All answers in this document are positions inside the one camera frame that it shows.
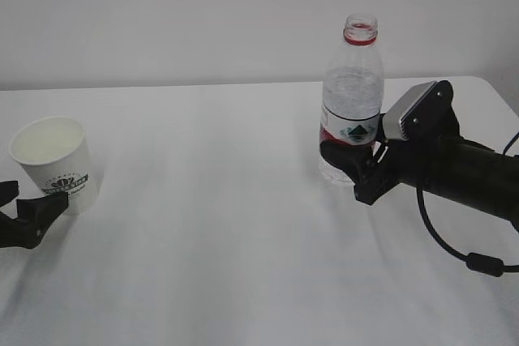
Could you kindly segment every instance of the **cup rim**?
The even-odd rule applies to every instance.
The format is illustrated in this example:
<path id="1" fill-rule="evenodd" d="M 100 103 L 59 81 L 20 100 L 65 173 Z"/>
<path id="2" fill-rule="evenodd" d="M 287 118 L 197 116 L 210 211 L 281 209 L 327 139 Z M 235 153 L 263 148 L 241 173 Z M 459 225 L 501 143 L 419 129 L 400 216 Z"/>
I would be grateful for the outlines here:
<path id="1" fill-rule="evenodd" d="M 19 135 L 22 134 L 24 131 L 26 131 L 27 128 L 29 128 L 31 126 L 34 126 L 37 123 L 48 121 L 49 119 L 66 119 L 68 121 L 75 122 L 77 125 L 79 125 L 79 128 L 81 129 L 81 137 L 79 138 L 78 144 L 72 150 L 70 150 L 67 154 L 65 154 L 63 156 L 60 156 L 58 158 L 55 158 L 53 160 L 50 160 L 50 161 L 46 161 L 46 162 L 28 162 L 28 161 L 24 161 L 24 160 L 21 160 L 20 158 L 15 157 L 14 154 L 13 154 L 12 148 L 13 148 L 13 144 L 15 143 L 15 141 L 19 137 Z M 55 162 L 59 162 L 59 161 L 65 159 L 65 158 L 67 158 L 68 156 L 72 155 L 76 150 L 78 150 L 78 148 L 81 146 L 81 144 L 84 142 L 84 140 L 85 140 L 85 130 L 84 130 L 83 125 L 81 123 L 79 123 L 79 121 L 76 121 L 75 119 L 73 119 L 71 117 L 65 117 L 65 116 L 42 117 L 40 119 L 37 119 L 34 122 L 28 123 L 27 125 L 25 125 L 21 129 L 19 129 L 12 136 L 11 140 L 9 141 L 9 155 L 11 156 L 11 158 L 14 161 L 16 161 L 17 163 L 22 164 L 22 165 L 27 165 L 27 166 L 50 165 L 50 164 L 54 164 Z"/>

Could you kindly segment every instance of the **white paper cup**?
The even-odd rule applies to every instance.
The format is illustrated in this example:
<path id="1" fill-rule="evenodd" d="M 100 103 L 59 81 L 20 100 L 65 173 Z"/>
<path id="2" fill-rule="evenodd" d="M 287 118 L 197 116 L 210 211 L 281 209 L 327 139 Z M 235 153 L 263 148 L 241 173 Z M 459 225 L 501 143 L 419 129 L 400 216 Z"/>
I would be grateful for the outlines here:
<path id="1" fill-rule="evenodd" d="M 87 211 L 96 201 L 84 128 L 68 117 L 44 117 L 21 129 L 11 140 L 9 154 L 45 193 L 66 191 L 67 215 Z"/>

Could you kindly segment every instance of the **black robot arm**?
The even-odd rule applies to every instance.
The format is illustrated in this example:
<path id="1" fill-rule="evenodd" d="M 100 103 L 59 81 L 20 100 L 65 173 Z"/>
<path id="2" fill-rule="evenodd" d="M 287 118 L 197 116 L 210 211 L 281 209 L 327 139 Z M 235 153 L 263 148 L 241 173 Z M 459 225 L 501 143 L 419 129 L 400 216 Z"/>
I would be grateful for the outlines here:
<path id="1" fill-rule="evenodd" d="M 375 155 L 371 147 L 359 149 L 333 141 L 321 143 L 321 155 L 351 177 L 355 198 L 362 203 L 372 205 L 399 183 L 415 187 L 428 231 L 470 269 L 492 276 L 519 271 L 498 258 L 457 252 L 429 221 L 424 190 L 509 220 L 519 230 L 519 157 L 461 137 L 452 100 L 448 81 L 414 86 L 381 115 Z"/>
<path id="2" fill-rule="evenodd" d="M 18 182 L 0 182 L 0 207 L 19 195 Z M 39 199 L 16 200 L 17 217 L 0 212 L 0 248 L 38 246 L 51 224 L 68 208 L 68 193 L 59 192 Z"/>

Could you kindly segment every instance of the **plastic water bottle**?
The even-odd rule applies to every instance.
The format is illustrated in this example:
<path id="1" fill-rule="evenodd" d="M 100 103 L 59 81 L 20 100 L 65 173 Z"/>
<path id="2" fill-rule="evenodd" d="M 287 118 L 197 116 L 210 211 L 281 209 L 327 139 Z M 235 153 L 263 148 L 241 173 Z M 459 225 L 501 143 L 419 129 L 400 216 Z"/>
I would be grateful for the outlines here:
<path id="1" fill-rule="evenodd" d="M 384 70 L 375 46 L 377 20 L 353 14 L 346 20 L 341 47 L 335 53 L 323 82 L 320 142 L 334 140 L 351 147 L 372 147 L 384 97 Z M 339 186 L 351 179 L 322 157 L 321 173 Z"/>

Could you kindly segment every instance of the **white tablecloth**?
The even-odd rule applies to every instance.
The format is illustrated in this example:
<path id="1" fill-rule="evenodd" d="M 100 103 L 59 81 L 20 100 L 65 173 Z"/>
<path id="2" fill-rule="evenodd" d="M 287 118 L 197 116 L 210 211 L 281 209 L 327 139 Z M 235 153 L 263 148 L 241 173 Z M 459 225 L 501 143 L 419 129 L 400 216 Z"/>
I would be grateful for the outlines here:
<path id="1" fill-rule="evenodd" d="M 384 109 L 428 80 L 387 80 Z M 519 119 L 450 80 L 462 134 L 501 149 Z M 0 92 L 0 115 L 0 180 L 22 198 L 39 193 L 6 146 L 39 117 L 84 124 L 101 182 L 41 246 L 0 250 L 1 345 L 519 344 L 519 275 L 443 252 L 410 187 L 368 207 L 324 182 L 320 83 Z M 426 202 L 460 251 L 519 263 L 508 222 Z"/>

